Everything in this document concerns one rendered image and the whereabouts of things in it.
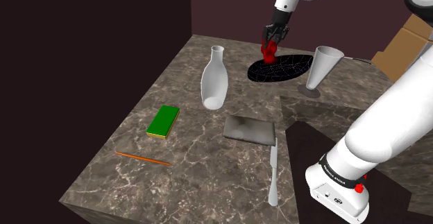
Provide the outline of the orange pencil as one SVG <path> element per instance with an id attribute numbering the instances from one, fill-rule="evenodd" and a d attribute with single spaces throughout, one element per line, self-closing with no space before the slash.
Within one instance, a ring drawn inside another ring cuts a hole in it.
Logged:
<path id="1" fill-rule="evenodd" d="M 115 152 L 115 155 L 120 155 L 120 156 L 124 156 L 124 157 L 129 157 L 129 158 L 133 158 L 136 160 L 143 160 L 146 162 L 152 162 L 152 163 L 156 163 L 156 164 L 161 164 L 161 165 L 165 165 L 165 166 L 173 166 L 173 164 L 169 163 L 169 162 L 165 162 L 165 161 L 161 161 L 161 160 L 155 160 L 155 159 L 151 159 L 148 157 L 142 157 L 142 156 L 138 156 L 138 155 L 131 155 L 128 153 L 123 153 L 123 152 Z"/>

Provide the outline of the grey rectangular tray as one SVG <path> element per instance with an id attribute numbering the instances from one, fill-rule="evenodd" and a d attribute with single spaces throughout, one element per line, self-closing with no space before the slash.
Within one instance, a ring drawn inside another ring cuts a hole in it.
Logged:
<path id="1" fill-rule="evenodd" d="M 275 146 L 275 125 L 259 119 L 228 115 L 223 136 L 263 146 Z"/>

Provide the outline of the red figure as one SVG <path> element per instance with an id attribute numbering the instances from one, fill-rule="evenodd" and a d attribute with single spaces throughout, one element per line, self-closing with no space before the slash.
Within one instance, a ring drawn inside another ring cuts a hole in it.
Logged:
<path id="1" fill-rule="evenodd" d="M 262 41 L 261 52 L 264 56 L 264 64 L 273 64 L 277 61 L 275 57 L 277 47 L 277 44 L 273 40 L 269 40 L 267 45 L 265 45 L 265 41 Z"/>

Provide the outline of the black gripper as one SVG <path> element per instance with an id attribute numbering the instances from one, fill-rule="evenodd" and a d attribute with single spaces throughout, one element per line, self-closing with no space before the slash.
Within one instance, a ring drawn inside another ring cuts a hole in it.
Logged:
<path id="1" fill-rule="evenodd" d="M 285 12 L 283 10 L 278 10 L 277 8 L 274 10 L 271 24 L 264 26 L 262 31 L 263 44 L 268 44 L 272 40 L 273 36 L 276 44 L 279 44 L 286 37 L 289 31 L 287 24 L 291 15 L 292 12 Z"/>

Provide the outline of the dark robot stand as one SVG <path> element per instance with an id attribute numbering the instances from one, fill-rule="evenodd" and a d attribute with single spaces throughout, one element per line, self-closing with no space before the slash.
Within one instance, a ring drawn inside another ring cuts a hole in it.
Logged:
<path id="1" fill-rule="evenodd" d="M 319 161 L 335 142 L 305 122 L 297 121 L 285 131 L 300 224 L 348 224 L 314 200 L 305 180 L 305 170 Z M 411 192 L 377 169 L 369 171 L 366 189 L 370 210 L 362 224 L 416 224 L 410 220 Z"/>

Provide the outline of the brown cardboard boxes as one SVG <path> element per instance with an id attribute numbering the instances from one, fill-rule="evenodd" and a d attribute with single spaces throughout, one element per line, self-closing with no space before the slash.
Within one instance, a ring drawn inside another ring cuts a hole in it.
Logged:
<path id="1" fill-rule="evenodd" d="M 412 14 L 383 51 L 371 62 L 395 82 L 433 45 L 433 28 Z"/>

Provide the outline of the white bottle vase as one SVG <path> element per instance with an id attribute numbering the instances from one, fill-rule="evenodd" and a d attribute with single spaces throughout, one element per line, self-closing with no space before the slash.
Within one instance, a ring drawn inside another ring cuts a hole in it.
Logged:
<path id="1" fill-rule="evenodd" d="M 221 108 L 228 91 L 228 72 L 223 63 L 223 51 L 222 46 L 211 47 L 211 58 L 201 78 L 201 98 L 203 106 L 209 110 Z"/>

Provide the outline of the green and yellow sponge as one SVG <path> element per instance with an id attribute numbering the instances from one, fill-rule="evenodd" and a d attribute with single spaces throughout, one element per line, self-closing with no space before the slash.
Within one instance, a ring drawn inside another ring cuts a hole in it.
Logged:
<path id="1" fill-rule="evenodd" d="M 178 118 L 179 112 L 180 109 L 178 107 L 162 105 L 147 128 L 146 134 L 149 137 L 167 139 Z"/>

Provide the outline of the silver knife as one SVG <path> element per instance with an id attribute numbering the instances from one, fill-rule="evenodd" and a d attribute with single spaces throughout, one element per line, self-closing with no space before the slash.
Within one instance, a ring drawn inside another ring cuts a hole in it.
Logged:
<path id="1" fill-rule="evenodd" d="M 271 185 L 269 187 L 268 203 L 270 206 L 278 205 L 278 188 L 277 188 L 277 168 L 278 168 L 278 139 L 275 139 L 275 145 L 271 147 L 270 165 L 272 168 Z"/>

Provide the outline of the black oval plate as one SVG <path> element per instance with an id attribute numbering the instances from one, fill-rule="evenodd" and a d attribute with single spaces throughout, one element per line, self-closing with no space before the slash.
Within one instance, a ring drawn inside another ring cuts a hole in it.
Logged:
<path id="1" fill-rule="evenodd" d="M 249 80 L 257 83 L 282 82 L 297 78 L 306 73 L 314 57 L 306 54 L 279 55 L 273 64 L 264 60 L 254 62 L 247 71 Z"/>

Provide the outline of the white cone glass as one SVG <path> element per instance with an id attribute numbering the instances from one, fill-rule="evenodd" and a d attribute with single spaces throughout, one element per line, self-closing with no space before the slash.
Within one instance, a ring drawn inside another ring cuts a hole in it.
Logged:
<path id="1" fill-rule="evenodd" d="M 299 85 L 298 91 L 308 98 L 319 98 L 321 93 L 318 86 L 343 57 L 344 53 L 339 49 L 318 46 L 309 69 L 307 82 L 305 85 Z"/>

